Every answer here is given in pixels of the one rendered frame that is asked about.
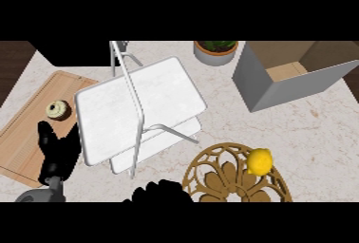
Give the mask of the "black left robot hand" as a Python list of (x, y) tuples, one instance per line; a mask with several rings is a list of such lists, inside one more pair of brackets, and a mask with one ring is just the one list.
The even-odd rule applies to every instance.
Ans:
[(70, 178), (76, 162), (81, 153), (78, 127), (73, 126), (65, 137), (58, 138), (47, 121), (39, 122), (39, 146), (44, 155), (39, 182), (49, 185), (47, 179)]

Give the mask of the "yellow lemon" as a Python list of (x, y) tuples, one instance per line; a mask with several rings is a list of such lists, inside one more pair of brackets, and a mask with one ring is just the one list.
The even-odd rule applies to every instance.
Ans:
[(266, 148), (254, 149), (247, 158), (247, 172), (251, 175), (263, 176), (269, 173), (273, 165), (271, 151)]

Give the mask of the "black angular appliance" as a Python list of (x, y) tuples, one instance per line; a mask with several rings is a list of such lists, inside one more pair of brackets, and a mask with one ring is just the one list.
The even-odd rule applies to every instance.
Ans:
[(58, 67), (111, 66), (109, 42), (107, 40), (39, 40), (31, 45)]

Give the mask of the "brown openwork placemat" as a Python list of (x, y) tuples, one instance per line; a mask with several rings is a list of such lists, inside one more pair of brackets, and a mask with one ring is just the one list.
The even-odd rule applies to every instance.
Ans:
[(253, 148), (225, 142), (211, 145), (194, 158), (182, 179), (182, 189), (200, 194), (200, 202), (226, 202), (237, 195), (242, 202), (272, 201), (271, 189), (282, 202), (291, 202), (287, 183), (275, 167), (260, 177), (247, 172)]

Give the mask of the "tan wooden placemat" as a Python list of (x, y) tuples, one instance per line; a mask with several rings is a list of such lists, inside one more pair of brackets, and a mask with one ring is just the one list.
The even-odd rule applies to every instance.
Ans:
[[(42, 186), (39, 176), (44, 156), (39, 147), (39, 122), (49, 122), (59, 138), (68, 134), (77, 122), (74, 94), (93, 84), (96, 80), (55, 71), (0, 131), (0, 175), (31, 188)], [(56, 100), (67, 101), (71, 108), (64, 121), (53, 121), (46, 116), (46, 107)]]

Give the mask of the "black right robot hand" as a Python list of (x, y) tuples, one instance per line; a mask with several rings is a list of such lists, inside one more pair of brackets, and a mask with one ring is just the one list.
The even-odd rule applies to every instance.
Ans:
[(124, 203), (192, 203), (191, 195), (182, 190), (179, 182), (161, 179), (148, 183), (146, 188), (138, 187), (132, 198)]

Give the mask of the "grey open box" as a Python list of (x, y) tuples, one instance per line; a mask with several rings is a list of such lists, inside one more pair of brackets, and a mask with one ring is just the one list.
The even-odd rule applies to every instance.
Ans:
[(248, 110), (318, 94), (358, 66), (358, 42), (247, 41), (234, 82)]

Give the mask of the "grey potted plant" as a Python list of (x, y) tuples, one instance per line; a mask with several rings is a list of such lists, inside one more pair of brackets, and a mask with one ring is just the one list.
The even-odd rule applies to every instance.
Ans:
[(222, 52), (207, 50), (200, 42), (194, 42), (194, 54), (200, 62), (206, 65), (222, 66), (231, 62), (235, 57), (235, 51), (238, 48), (238, 42), (235, 42), (234, 46)]

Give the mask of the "brown round croissant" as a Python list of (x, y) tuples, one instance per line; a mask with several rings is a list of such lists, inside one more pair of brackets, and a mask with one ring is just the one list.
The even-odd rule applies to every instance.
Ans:
[(71, 115), (71, 107), (68, 102), (64, 100), (53, 101), (47, 105), (44, 112), (49, 119), (64, 121)]

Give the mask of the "white tiered shelf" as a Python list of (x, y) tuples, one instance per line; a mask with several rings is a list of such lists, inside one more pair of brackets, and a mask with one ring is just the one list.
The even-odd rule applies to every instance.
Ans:
[(207, 104), (174, 56), (83, 88), (74, 102), (84, 163), (108, 160), (115, 173), (201, 130)]

